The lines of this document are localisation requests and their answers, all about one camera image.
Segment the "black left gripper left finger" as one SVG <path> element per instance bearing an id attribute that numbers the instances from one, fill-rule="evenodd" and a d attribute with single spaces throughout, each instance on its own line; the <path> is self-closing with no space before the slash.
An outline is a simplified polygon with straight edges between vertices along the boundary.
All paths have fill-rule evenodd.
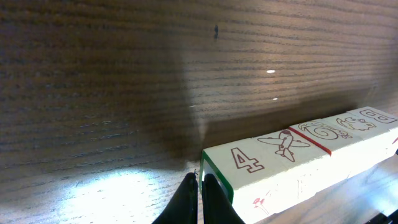
<path id="1" fill-rule="evenodd" d="M 152 224 L 197 224 L 198 182 L 188 173 L 175 191 L 163 212 Z"/>

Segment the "white block green Z side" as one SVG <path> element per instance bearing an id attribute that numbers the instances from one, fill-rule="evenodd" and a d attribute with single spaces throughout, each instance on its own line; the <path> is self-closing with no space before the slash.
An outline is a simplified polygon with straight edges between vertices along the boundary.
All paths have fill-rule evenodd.
<path id="1" fill-rule="evenodd" d="M 355 144 L 355 156 L 364 164 L 372 166 L 393 156 L 394 152 L 389 145 L 392 133 L 377 121 L 351 113 L 330 116 L 324 120 L 362 139 Z"/>

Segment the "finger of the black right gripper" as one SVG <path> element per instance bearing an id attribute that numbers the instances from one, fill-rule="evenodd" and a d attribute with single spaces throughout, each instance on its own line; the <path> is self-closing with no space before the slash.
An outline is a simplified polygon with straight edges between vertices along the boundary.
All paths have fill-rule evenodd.
<path id="1" fill-rule="evenodd" d="M 398 210 L 394 211 L 390 215 L 378 213 L 365 224 L 398 224 Z"/>

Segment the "block with blue side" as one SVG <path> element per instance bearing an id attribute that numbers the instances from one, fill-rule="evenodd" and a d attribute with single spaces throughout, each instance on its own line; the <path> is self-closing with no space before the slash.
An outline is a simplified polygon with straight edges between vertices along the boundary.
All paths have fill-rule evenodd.
<path id="1" fill-rule="evenodd" d="M 381 110 L 366 106 L 348 111 L 349 114 L 374 124 L 376 127 L 368 130 L 372 136 L 368 141 L 372 144 L 371 149 L 377 153 L 391 157 L 397 150 L 397 117 Z"/>

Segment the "white block red U side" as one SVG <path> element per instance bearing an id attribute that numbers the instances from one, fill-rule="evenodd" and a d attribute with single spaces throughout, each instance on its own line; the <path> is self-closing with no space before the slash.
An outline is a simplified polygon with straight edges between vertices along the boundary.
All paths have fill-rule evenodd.
<path id="1" fill-rule="evenodd" d="M 352 171 L 349 160 L 363 138 L 324 119 L 295 124 L 289 129 L 328 153 L 328 161 L 317 173 L 323 185 L 331 186 L 349 176 Z"/>

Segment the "white block green 4 side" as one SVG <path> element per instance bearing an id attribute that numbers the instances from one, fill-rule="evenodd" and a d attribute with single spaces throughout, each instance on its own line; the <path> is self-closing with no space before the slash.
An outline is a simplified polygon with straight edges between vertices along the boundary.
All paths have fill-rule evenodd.
<path id="1" fill-rule="evenodd" d="M 235 212 L 256 223 L 299 202 L 297 181 L 272 149 L 253 138 L 202 151 L 201 178 L 215 175 Z"/>

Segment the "white block yellow W side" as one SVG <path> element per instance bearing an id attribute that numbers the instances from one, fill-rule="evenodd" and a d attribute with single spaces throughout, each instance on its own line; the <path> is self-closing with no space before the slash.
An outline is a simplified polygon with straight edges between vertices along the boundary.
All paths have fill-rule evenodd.
<path id="1" fill-rule="evenodd" d="M 282 177 L 277 182 L 278 200 L 300 203 L 315 195 L 315 173 L 330 159 L 329 153 L 289 129 L 256 138 L 272 170 Z"/>

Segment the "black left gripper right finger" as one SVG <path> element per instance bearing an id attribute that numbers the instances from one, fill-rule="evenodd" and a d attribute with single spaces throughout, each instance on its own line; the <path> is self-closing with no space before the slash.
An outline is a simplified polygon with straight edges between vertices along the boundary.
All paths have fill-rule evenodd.
<path id="1" fill-rule="evenodd" d="M 213 174 L 202 182 L 202 201 L 204 224 L 244 224 Z"/>

